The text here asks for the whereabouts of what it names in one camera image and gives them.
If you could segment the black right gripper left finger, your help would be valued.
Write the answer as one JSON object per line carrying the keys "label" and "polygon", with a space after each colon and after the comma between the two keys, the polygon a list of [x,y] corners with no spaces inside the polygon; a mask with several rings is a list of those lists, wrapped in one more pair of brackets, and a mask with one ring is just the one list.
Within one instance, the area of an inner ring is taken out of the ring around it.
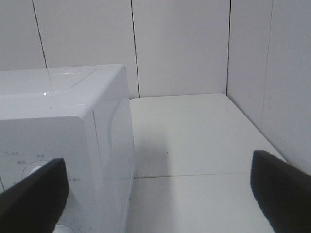
{"label": "black right gripper left finger", "polygon": [[67,203],[63,158],[52,159],[0,195],[2,233],[52,233]]}

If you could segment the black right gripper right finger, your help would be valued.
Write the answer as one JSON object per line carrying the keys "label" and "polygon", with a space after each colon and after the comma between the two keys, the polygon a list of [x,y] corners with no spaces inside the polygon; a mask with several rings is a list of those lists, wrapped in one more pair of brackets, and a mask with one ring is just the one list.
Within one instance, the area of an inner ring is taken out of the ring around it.
{"label": "black right gripper right finger", "polygon": [[253,152],[253,195],[276,233],[311,231],[311,177],[264,151]]}

